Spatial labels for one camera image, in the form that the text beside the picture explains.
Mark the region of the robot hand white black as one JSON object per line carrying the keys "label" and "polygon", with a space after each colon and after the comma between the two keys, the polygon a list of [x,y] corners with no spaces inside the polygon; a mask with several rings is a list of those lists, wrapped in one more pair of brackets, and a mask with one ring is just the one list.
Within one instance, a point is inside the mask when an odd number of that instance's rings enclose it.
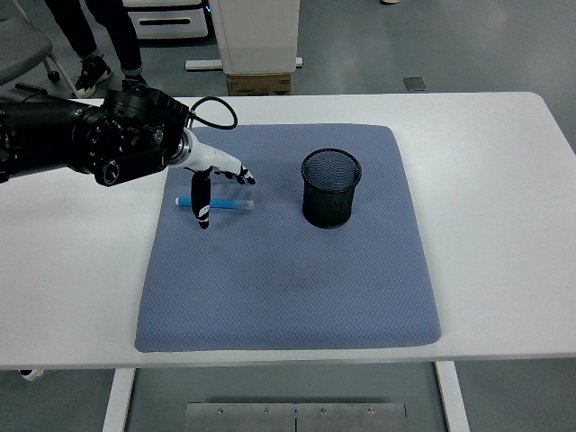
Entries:
{"label": "robot hand white black", "polygon": [[179,166],[193,173],[190,186],[192,213],[199,226],[206,230],[210,224],[211,173],[216,170],[242,185],[254,185],[256,180],[239,159],[201,143],[191,131],[184,132],[183,143],[185,156]]}

